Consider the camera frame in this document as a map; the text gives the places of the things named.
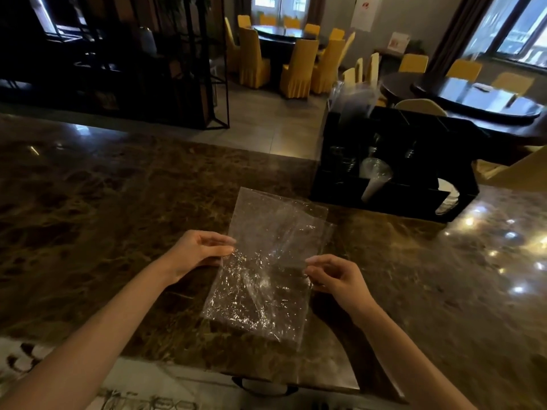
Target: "plastic bag in organizer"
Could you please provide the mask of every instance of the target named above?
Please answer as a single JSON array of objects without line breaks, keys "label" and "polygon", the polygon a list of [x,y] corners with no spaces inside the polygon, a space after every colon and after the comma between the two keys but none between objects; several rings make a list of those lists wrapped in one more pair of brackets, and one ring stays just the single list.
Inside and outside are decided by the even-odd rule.
[{"label": "plastic bag in organizer", "polygon": [[328,209],[241,188],[224,260],[202,316],[298,348],[310,300],[304,260],[321,253],[334,226]]}]

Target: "black round table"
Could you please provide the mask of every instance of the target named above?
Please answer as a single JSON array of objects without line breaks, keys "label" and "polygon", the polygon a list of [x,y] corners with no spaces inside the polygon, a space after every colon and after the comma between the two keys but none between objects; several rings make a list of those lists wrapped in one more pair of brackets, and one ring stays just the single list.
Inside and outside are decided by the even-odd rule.
[{"label": "black round table", "polygon": [[317,36],[301,29],[282,26],[252,26],[258,33],[262,57],[270,59],[270,87],[279,89],[283,65],[291,61],[294,45],[299,39],[315,40]]},{"label": "black round table", "polygon": [[506,145],[547,145],[547,112],[529,98],[493,89],[483,92],[462,79],[420,73],[384,76],[380,91],[391,104],[428,98],[450,117],[468,119]]}]

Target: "black handle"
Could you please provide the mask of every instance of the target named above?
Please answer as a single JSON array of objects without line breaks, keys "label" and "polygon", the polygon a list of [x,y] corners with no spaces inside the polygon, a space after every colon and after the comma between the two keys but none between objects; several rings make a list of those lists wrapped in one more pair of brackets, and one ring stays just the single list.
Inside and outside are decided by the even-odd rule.
[{"label": "black handle", "polygon": [[257,393],[255,391],[251,391],[248,388],[244,387],[243,386],[243,379],[241,377],[232,377],[232,381],[234,382],[234,384],[236,386],[238,386],[239,388],[242,388],[247,393],[249,393],[249,394],[251,394],[255,397],[260,397],[261,399],[275,399],[277,397],[287,397],[287,396],[290,396],[291,394],[294,394],[298,391],[297,386],[287,386],[287,391],[285,391],[285,393],[283,393],[283,394],[271,394],[271,395],[270,394],[262,394],[262,393]]}]

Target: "person's left hand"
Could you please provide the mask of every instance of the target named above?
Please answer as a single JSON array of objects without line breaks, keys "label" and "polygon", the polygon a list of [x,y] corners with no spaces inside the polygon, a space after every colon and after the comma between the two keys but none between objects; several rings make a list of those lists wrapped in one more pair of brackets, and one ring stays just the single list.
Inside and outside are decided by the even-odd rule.
[{"label": "person's left hand", "polygon": [[172,285],[198,266],[219,266],[221,257],[233,253],[235,243],[220,233],[188,230],[157,262],[170,274]]}]

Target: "white sign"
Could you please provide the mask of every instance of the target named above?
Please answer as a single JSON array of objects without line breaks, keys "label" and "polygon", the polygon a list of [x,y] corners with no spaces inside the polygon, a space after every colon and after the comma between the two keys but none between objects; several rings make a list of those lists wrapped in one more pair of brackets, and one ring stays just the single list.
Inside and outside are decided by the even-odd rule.
[{"label": "white sign", "polygon": [[393,33],[393,35],[391,36],[391,40],[387,45],[387,48],[393,50],[394,52],[404,54],[404,52],[407,50],[407,46],[409,45],[409,43],[410,36],[408,34]]},{"label": "white sign", "polygon": [[371,31],[381,1],[357,0],[351,26],[364,32]]}]

